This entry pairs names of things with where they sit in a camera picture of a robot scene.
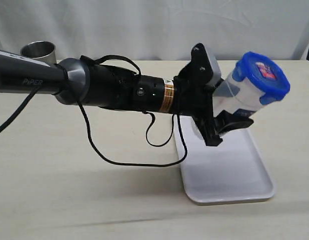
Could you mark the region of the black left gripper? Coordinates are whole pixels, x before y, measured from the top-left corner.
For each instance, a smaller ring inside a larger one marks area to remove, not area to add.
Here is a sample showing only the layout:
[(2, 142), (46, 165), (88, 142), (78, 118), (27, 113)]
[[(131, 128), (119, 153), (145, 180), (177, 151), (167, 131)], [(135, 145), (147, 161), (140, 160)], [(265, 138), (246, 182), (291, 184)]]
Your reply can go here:
[(190, 62), (174, 77), (178, 90), (175, 112), (190, 116), (205, 145), (217, 147), (222, 142), (219, 134), (249, 128), (254, 121), (227, 111), (214, 118), (213, 97), (231, 98), (232, 93), (223, 78), (214, 87), (209, 86), (211, 77), (206, 48), (199, 42), (191, 49)]

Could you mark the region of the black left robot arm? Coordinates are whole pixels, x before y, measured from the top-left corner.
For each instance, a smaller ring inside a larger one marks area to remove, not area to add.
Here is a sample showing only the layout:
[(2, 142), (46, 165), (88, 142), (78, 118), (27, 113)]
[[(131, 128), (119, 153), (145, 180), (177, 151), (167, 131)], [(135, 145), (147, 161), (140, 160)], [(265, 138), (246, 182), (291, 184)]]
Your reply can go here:
[(222, 135), (253, 124), (247, 116), (214, 112), (213, 93), (222, 78), (215, 57), (202, 43), (191, 49), (190, 62), (172, 80), (107, 65), (108, 60), (127, 58), (81, 56), (48, 64), (0, 50), (0, 93), (26, 94), (38, 88), (64, 105), (189, 116), (211, 147), (222, 142)]

